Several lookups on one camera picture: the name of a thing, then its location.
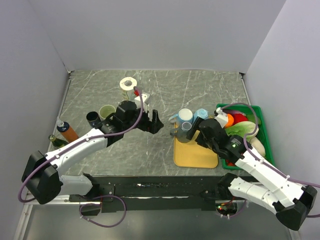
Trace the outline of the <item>grey blue mug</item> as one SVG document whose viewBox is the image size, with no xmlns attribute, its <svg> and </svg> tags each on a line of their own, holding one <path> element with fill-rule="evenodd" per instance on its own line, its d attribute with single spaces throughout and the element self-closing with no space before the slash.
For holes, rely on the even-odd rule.
<svg viewBox="0 0 320 240">
<path fill-rule="evenodd" d="M 174 129 L 171 129 L 169 134 L 172 137 L 175 137 L 178 142 L 180 143 L 188 143 L 190 142 L 189 139 L 187 139 L 187 133 L 192 128 L 192 124 L 190 122 L 183 122 L 179 125 L 179 127 L 176 127 Z"/>
</svg>

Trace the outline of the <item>light green mug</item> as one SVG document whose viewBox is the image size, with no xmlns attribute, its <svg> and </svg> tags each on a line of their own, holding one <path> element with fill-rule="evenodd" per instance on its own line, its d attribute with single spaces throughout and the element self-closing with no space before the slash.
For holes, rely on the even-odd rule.
<svg viewBox="0 0 320 240">
<path fill-rule="evenodd" d="M 115 112 L 116 108 L 113 105 L 107 104 L 99 109 L 98 114 L 101 120 L 105 120 L 110 114 Z"/>
</svg>

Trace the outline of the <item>dark blue mug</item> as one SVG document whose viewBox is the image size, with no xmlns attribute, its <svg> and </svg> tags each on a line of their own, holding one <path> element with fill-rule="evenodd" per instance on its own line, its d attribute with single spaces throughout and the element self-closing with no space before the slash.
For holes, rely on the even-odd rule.
<svg viewBox="0 0 320 240">
<path fill-rule="evenodd" d="M 89 112 L 86 115 L 86 120 L 92 128 L 95 128 L 101 122 L 101 118 L 96 111 Z"/>
</svg>

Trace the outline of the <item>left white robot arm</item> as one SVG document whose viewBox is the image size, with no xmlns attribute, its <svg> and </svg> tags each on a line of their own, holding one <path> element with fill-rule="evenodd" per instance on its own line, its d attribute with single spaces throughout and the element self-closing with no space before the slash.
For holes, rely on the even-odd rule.
<svg viewBox="0 0 320 240">
<path fill-rule="evenodd" d="M 132 129 L 156 134 L 161 128 L 158 111 L 142 110 L 132 101 L 122 101 L 116 111 L 99 122 L 88 133 L 66 146 L 42 154 L 30 155 L 22 182 L 41 205 L 60 195 L 79 195 L 87 201 L 95 200 L 101 193 L 100 184 L 89 175 L 66 175 L 67 170 L 90 154 L 107 148 L 124 137 Z"/>
</svg>

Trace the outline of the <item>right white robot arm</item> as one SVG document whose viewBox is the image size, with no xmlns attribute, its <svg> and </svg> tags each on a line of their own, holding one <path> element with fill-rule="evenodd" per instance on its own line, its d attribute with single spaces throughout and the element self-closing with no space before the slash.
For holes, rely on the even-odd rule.
<svg viewBox="0 0 320 240">
<path fill-rule="evenodd" d="M 318 193 L 315 185 L 293 180 L 280 172 L 246 141 L 245 136 L 227 135 L 214 118 L 198 117 L 187 138 L 191 139 L 196 131 L 199 131 L 195 140 L 198 145 L 211 149 L 259 182 L 256 185 L 227 173 L 218 183 L 218 193 L 223 199 L 232 196 L 246 199 L 271 211 L 287 228 L 293 231 L 300 229 L 314 206 Z"/>
</svg>

